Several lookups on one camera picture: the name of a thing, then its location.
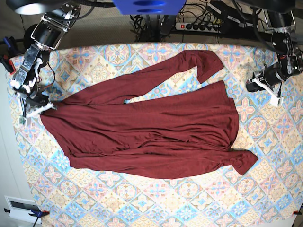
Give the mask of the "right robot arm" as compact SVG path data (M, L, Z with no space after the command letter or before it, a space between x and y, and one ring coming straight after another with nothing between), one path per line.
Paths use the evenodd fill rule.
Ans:
M49 55L79 18L81 6L72 0L8 0L6 4L20 15L42 14L40 22L30 32L30 46L10 84L18 96L23 117L31 117L54 104L43 95L39 86L40 69L49 62Z

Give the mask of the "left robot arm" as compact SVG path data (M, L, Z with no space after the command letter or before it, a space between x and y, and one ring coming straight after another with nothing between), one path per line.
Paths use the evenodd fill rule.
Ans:
M279 13L263 10L267 29L272 32L271 45L259 34L257 29L258 16L253 11L253 31L256 37L271 51L277 54L277 62L271 66L264 66L261 71L253 73L246 82L248 92L266 90L273 91L277 84L286 82L289 77L297 76L303 71L303 52L296 41L292 40L295 32L295 19L292 11Z

